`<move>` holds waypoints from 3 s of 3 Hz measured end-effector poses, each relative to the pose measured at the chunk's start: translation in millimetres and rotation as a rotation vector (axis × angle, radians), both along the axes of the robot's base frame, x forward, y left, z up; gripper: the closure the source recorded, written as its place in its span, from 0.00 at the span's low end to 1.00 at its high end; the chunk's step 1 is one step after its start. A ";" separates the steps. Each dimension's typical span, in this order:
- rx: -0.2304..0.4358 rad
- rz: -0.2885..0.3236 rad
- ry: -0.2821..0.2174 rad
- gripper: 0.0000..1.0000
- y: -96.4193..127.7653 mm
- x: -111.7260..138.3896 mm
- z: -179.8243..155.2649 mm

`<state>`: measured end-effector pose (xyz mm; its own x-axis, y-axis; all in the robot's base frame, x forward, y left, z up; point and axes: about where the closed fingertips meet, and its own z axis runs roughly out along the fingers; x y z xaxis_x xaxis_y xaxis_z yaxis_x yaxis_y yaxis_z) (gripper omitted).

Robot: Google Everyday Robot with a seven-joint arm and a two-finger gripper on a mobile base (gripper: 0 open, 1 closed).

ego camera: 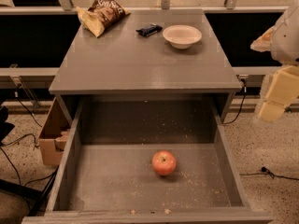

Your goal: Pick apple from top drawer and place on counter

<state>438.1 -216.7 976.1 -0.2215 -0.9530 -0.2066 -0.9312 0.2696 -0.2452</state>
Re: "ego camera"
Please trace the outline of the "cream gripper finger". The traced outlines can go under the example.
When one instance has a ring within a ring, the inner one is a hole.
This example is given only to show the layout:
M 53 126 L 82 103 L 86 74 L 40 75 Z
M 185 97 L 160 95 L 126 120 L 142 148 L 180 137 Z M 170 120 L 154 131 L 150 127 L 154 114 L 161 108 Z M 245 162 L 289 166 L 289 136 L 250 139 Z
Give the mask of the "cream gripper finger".
M 267 29 L 261 36 L 254 40 L 250 48 L 258 52 L 270 51 L 272 48 L 272 36 L 274 33 L 274 27 Z
M 270 77 L 270 84 L 258 109 L 258 119 L 275 122 L 283 115 L 285 108 L 299 96 L 299 67 L 285 65 Z

